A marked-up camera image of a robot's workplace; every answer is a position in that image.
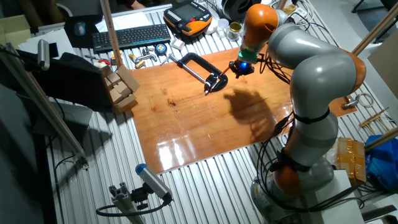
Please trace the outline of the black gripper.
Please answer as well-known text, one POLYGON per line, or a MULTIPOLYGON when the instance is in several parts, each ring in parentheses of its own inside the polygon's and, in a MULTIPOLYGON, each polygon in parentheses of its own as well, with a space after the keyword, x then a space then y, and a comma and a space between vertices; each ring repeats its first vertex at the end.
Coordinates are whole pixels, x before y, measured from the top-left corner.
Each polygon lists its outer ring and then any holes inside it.
POLYGON ((240 76, 249 75, 254 72, 254 67, 252 66, 251 63, 243 62, 240 60, 236 60, 235 62, 230 62, 229 67, 235 68, 234 73, 236 75, 236 78, 239 78, 240 76))

